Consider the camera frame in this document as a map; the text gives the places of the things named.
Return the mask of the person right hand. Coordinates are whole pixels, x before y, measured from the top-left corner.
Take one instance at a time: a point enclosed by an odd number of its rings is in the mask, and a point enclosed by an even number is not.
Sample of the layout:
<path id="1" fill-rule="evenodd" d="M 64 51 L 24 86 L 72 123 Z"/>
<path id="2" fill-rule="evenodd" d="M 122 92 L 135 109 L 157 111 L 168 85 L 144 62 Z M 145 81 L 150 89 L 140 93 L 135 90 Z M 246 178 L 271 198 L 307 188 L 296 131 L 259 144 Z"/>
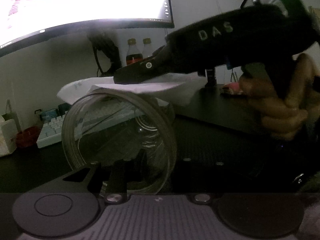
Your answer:
<path id="1" fill-rule="evenodd" d="M 294 61 L 293 78 L 285 97 L 271 81 L 244 73 L 237 92 L 244 102 L 262 114 L 261 124 L 270 136 L 291 140 L 303 127 L 314 127 L 319 120 L 319 92 L 313 84 L 319 80 L 319 69 L 312 57 L 301 53 Z"/>

